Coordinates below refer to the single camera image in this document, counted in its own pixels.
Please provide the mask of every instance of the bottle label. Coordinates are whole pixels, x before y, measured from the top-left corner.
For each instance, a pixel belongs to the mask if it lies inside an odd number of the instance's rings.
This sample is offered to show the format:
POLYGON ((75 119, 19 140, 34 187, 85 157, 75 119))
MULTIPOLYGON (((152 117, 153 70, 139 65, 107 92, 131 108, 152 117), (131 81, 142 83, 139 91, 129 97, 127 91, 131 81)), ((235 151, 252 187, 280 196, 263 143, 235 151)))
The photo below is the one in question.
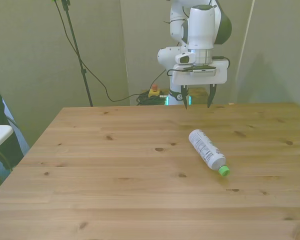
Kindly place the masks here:
POLYGON ((193 132, 189 140, 208 166, 212 165, 210 161, 215 155, 222 155, 220 150, 213 145, 202 131, 193 132))

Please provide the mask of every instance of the wooden table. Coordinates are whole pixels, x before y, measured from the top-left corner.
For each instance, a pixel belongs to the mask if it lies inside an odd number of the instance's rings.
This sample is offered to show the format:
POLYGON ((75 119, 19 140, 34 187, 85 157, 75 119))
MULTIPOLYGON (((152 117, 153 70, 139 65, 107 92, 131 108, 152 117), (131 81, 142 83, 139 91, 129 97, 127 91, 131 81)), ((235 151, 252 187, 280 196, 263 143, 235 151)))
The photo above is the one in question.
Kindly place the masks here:
POLYGON ((292 240, 298 229, 294 104, 65 108, 0 188, 0 240, 292 240), (194 129, 231 175, 203 163, 194 129))

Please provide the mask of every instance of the white wall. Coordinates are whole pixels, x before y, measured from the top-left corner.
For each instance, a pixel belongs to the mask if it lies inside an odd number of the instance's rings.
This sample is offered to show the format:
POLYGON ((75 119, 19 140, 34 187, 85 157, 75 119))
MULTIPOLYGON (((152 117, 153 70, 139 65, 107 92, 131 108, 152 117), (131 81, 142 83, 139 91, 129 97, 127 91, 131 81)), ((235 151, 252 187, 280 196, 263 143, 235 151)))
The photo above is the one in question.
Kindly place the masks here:
MULTIPOLYGON (((159 49, 175 46, 170 36, 171 2, 164 0, 120 0, 129 93, 139 93, 149 88, 151 82, 164 68, 157 61, 159 49)), ((238 62, 247 28, 252 0, 219 0, 232 22, 232 36, 223 45, 216 45, 215 56, 231 59, 228 83, 218 87, 215 103, 228 103, 231 86, 235 82, 238 62)), ((169 78, 164 74, 157 81, 169 88, 169 78)))
POLYGON ((255 1, 235 96, 300 104, 300 0, 255 1))
MULTIPOLYGON (((70 15, 82 59, 114 99, 126 97, 119 0, 72 0, 70 15)), ((88 82, 95 106, 112 105, 89 74, 88 82)), ((0 93, 30 145, 61 108, 89 105, 77 56, 53 1, 0 0, 0 93)))

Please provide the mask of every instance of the plastic bottle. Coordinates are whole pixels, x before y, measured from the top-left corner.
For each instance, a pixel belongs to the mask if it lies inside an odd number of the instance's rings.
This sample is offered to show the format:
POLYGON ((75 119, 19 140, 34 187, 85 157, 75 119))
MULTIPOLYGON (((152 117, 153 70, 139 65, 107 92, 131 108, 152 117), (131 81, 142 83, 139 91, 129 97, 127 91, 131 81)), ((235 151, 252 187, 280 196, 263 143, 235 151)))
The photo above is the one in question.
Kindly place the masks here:
POLYGON ((226 157, 201 130, 191 132, 189 141, 210 169, 219 171, 224 177, 230 174, 230 169, 226 165, 226 157))

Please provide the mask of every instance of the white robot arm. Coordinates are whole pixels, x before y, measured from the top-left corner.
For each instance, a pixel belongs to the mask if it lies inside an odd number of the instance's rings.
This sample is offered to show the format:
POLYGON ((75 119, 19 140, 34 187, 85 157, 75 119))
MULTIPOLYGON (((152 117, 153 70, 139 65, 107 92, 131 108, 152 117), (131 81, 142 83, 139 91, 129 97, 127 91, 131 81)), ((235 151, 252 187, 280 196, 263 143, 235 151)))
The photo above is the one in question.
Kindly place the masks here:
POLYGON ((227 81, 227 58, 213 57, 215 44, 225 43, 232 25, 218 0, 173 0, 170 12, 171 37, 180 47, 167 47, 158 61, 170 76, 169 104, 188 105, 188 86, 209 84, 214 97, 217 84, 227 81), (185 11, 190 8, 190 15, 185 11))

